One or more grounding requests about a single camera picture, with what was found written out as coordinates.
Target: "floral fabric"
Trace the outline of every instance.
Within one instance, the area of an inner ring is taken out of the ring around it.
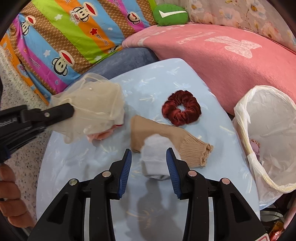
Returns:
[[[184,7],[195,23],[241,28],[270,38],[296,52],[296,38],[267,0],[157,0]]]

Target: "gray fabric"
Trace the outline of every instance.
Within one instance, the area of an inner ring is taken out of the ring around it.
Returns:
[[[104,59],[86,73],[100,74],[110,80],[120,74],[156,61],[158,61],[158,58],[150,49],[126,48]]]

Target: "pink fabric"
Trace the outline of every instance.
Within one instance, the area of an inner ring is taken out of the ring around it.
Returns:
[[[286,229],[288,227],[288,225],[291,223],[291,221],[292,221],[293,217],[295,216],[295,214],[296,214],[296,199],[293,202],[292,207],[288,212],[288,215],[287,215],[285,223],[284,223],[284,229]]]
[[[106,139],[107,137],[111,136],[113,131],[115,129],[117,129],[119,126],[117,125],[114,125],[112,126],[109,130],[106,130],[104,132],[101,132],[101,133],[97,133],[97,134],[91,134],[91,135],[87,135],[87,139],[89,142],[92,142],[93,140],[103,140],[103,139]]]
[[[261,163],[260,155],[259,155],[260,154],[260,143],[258,141],[256,141],[256,140],[251,139],[250,144],[251,144],[251,147],[252,147],[253,151],[256,154],[256,157],[257,157],[258,161]]]
[[[147,47],[160,60],[185,60],[230,114],[256,85],[274,86],[296,101],[296,54],[253,32],[206,24],[151,26],[122,47]]]

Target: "red velvet scrunchie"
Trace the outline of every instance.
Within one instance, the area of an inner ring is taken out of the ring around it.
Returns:
[[[185,110],[177,108],[179,105],[183,105]],[[189,91],[179,90],[164,103],[162,113],[173,125],[182,126],[196,121],[202,112],[196,98]]]

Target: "metal rivet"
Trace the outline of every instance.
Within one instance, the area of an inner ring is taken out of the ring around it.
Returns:
[[[103,177],[110,177],[111,176],[111,172],[109,171],[105,171],[102,173]]]
[[[188,175],[191,176],[191,177],[195,177],[195,176],[197,175],[197,172],[194,171],[194,170],[190,170],[190,171],[188,172]]]
[[[69,181],[69,184],[70,184],[71,186],[74,186],[74,185],[77,184],[77,180],[76,180],[76,179],[71,179],[71,180]]]
[[[222,182],[225,184],[225,185],[228,185],[230,183],[230,180],[228,178],[223,178],[222,179]]]

